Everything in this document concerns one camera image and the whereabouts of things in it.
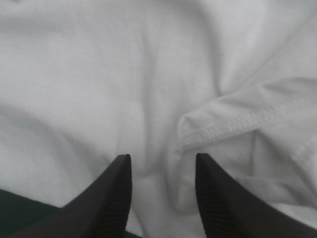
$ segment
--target stitching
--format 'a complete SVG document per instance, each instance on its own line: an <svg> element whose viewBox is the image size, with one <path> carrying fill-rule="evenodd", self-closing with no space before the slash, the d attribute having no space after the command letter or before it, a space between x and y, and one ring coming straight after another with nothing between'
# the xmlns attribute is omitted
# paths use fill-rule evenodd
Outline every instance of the stitching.
<svg viewBox="0 0 317 238"><path fill-rule="evenodd" d="M249 111L235 118L206 126L198 131L182 136L183 147L197 143L213 142L225 134L240 131L260 123L270 122L281 116L292 115L301 108L306 107L307 104L312 103L312 98L314 96L297 98L275 105L274 107Z"/></svg>
<svg viewBox="0 0 317 238"><path fill-rule="evenodd" d="M317 143L317 135L310 138L304 144L302 144L295 152L292 154L292 158L298 162L301 162L301 165L304 165L308 160L304 158L310 158L317 153L314 144Z"/></svg>

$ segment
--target dark green floor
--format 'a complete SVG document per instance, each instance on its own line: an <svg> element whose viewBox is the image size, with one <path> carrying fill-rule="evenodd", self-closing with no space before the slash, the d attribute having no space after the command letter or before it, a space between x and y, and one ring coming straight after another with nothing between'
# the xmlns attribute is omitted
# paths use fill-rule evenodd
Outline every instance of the dark green floor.
<svg viewBox="0 0 317 238"><path fill-rule="evenodd" d="M0 238L42 219L59 208L0 190ZM138 238L126 232L125 238Z"/></svg>

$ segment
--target white cloth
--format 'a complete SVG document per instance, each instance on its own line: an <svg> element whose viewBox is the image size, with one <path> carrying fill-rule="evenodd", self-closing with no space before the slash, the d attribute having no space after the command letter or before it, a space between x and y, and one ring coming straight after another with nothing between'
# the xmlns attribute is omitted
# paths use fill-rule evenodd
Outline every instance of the white cloth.
<svg viewBox="0 0 317 238"><path fill-rule="evenodd" d="M0 188L55 206L132 157L127 230L204 237L195 155L317 228L317 1L0 1Z"/></svg>

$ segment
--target white cotton shirt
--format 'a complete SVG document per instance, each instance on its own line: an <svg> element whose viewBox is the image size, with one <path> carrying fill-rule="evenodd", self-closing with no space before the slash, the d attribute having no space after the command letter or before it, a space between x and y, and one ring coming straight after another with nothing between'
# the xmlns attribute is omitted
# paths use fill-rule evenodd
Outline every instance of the white cotton shirt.
<svg viewBox="0 0 317 238"><path fill-rule="evenodd" d="M132 157L127 230L202 238L195 156L317 228L317 1L2 0L0 188L63 206Z"/></svg>

